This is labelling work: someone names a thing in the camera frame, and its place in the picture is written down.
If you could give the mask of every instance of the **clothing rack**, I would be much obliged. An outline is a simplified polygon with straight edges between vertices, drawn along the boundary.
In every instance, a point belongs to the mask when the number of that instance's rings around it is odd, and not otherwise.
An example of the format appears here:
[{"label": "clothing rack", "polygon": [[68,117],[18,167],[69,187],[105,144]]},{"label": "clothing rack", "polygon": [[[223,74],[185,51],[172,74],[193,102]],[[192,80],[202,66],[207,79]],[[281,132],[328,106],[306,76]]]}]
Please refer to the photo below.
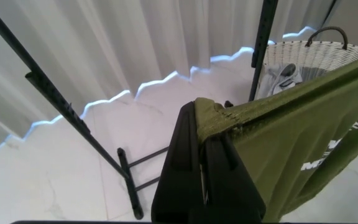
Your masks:
[{"label": "clothing rack", "polygon": [[[255,50],[252,56],[252,67],[255,68],[254,79],[252,81],[252,88],[250,91],[249,101],[254,100],[257,84],[259,81],[260,71],[262,69],[267,41],[270,35],[270,30],[273,24],[273,18],[277,7],[278,0],[264,0],[262,6],[262,13],[260,15],[260,22],[258,34],[255,41]],[[16,36],[11,32],[8,26],[0,18],[0,36],[9,44],[13,51],[21,58],[21,60],[28,66],[30,72],[25,75],[25,78],[49,101],[49,103],[56,108],[57,111],[93,146],[93,148],[115,169],[119,175],[124,178],[127,185],[127,191],[131,200],[132,209],[136,219],[143,218],[144,213],[139,202],[137,192],[158,182],[160,177],[150,180],[140,186],[135,186],[134,179],[131,174],[131,167],[134,167],[146,160],[149,160],[159,154],[168,151],[168,148],[156,151],[148,156],[145,156],[135,162],[128,163],[125,150],[117,149],[120,165],[109,155],[109,153],[100,145],[100,143],[92,136],[85,122],[75,113],[71,104],[67,102],[62,94],[57,90],[55,85],[49,80],[48,76],[38,66],[37,62],[26,51],[24,46],[19,42]]]}]

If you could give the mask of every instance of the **marble floor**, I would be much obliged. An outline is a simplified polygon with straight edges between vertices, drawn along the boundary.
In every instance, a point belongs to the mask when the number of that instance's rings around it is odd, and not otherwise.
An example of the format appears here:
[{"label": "marble floor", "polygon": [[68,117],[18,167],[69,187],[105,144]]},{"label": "marble floor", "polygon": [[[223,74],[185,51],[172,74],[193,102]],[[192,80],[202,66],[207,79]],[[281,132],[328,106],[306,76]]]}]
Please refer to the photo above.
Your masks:
[{"label": "marble floor", "polygon": [[[192,69],[150,85],[133,97],[90,107],[85,122],[93,136],[118,161],[129,161],[166,147],[179,109],[196,97],[219,103],[245,103],[253,69],[246,50],[219,58],[211,70]],[[132,168],[135,184],[159,176],[165,154]],[[157,184],[139,192],[145,217]],[[10,138],[0,148],[0,223],[17,220],[134,221],[123,179],[66,122],[37,127],[26,142]],[[283,222],[358,222],[358,157],[319,195],[283,217]]]}]

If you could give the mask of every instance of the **brown handle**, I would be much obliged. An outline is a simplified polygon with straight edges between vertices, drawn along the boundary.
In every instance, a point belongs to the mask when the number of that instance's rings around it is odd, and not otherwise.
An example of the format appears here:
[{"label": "brown handle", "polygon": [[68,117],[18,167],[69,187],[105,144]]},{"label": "brown handle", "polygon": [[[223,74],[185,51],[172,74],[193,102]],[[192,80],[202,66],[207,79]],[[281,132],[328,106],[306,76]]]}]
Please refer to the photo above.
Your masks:
[{"label": "brown handle", "polygon": [[322,31],[326,31],[326,30],[337,30],[338,32],[340,32],[342,34],[343,42],[344,42],[342,49],[347,50],[347,36],[346,36],[346,33],[341,28],[335,27],[335,26],[324,27],[324,28],[321,28],[320,30],[317,30],[314,34],[312,34],[309,37],[308,42],[306,43],[305,47],[310,47],[310,45],[312,43],[312,39],[314,37],[316,37],[317,34],[321,33]]}]

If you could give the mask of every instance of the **curtain fold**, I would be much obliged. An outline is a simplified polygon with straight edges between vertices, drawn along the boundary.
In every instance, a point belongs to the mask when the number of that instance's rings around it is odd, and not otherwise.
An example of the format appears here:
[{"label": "curtain fold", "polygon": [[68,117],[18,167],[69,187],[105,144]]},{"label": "curtain fold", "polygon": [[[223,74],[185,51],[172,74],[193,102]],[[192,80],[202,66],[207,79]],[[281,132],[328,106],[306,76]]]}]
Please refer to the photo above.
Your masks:
[{"label": "curtain fold", "polygon": [[[272,41],[307,39],[332,1],[278,2]],[[0,17],[73,109],[133,96],[143,83],[173,71],[190,77],[210,58],[253,47],[263,1],[0,0]],[[304,35],[297,33],[304,27]],[[0,143],[24,138],[36,121],[58,112],[24,78],[29,69],[0,37]]]}]

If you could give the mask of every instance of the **green fabric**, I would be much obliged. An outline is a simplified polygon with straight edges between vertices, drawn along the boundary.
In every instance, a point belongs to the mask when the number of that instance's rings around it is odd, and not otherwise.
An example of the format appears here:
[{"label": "green fabric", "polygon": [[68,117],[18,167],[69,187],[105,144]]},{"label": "green fabric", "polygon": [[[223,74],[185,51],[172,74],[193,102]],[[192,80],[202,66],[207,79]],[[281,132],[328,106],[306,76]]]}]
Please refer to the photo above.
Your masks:
[{"label": "green fabric", "polygon": [[243,105],[195,106],[200,144],[229,131],[266,204],[264,222],[313,198],[358,155],[358,61]]}]

